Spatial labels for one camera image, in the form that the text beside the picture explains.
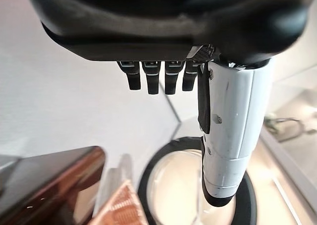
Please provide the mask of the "robot left hand black white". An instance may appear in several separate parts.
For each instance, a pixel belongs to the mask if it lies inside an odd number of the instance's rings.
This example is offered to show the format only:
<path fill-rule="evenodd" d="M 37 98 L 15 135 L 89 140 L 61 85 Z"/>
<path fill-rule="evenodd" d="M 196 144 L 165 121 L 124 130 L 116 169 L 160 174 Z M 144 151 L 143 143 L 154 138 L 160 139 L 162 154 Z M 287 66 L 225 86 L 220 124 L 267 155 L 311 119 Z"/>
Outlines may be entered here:
<path fill-rule="evenodd" d="M 225 206 L 236 194 L 262 127 L 270 60 L 302 35 L 313 0 L 30 0 L 49 37 L 92 61 L 115 61 L 140 89 L 174 94 L 185 65 L 198 78 L 202 190 Z"/>

